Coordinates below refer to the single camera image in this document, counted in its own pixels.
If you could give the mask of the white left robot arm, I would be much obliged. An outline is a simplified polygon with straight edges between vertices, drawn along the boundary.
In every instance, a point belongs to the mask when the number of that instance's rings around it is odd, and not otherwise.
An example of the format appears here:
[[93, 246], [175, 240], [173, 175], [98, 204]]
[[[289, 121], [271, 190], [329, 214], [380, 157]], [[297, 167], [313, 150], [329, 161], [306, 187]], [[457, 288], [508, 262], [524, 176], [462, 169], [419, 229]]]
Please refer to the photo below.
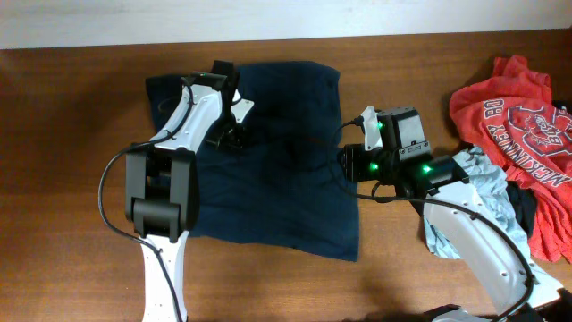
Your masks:
[[214, 61], [210, 72], [181, 78], [178, 104], [162, 129], [126, 153], [125, 215], [144, 258], [146, 321], [185, 321], [184, 252], [198, 220], [198, 151], [243, 148], [253, 102], [238, 91], [240, 73]]

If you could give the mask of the navy blue shorts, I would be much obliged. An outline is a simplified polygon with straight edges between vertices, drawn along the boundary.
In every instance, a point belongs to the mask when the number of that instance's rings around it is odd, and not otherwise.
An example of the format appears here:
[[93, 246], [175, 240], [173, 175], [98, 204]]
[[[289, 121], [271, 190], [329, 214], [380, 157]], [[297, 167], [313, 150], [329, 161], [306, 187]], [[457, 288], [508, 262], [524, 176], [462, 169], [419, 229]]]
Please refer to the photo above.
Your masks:
[[246, 146], [203, 144], [194, 237], [260, 243], [354, 262], [357, 186], [336, 156], [340, 73], [315, 62], [242, 65], [238, 90], [253, 102]]

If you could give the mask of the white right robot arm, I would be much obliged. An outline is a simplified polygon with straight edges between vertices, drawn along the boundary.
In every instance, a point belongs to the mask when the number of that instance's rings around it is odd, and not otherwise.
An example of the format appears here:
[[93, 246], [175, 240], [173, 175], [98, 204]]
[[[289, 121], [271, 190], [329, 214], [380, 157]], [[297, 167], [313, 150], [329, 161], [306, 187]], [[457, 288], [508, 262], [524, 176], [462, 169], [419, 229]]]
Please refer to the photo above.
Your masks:
[[488, 211], [460, 165], [433, 157], [413, 107], [367, 107], [349, 121], [364, 140], [329, 162], [350, 197], [380, 204], [406, 201], [458, 251], [486, 290], [495, 321], [569, 321], [571, 293], [524, 254]]

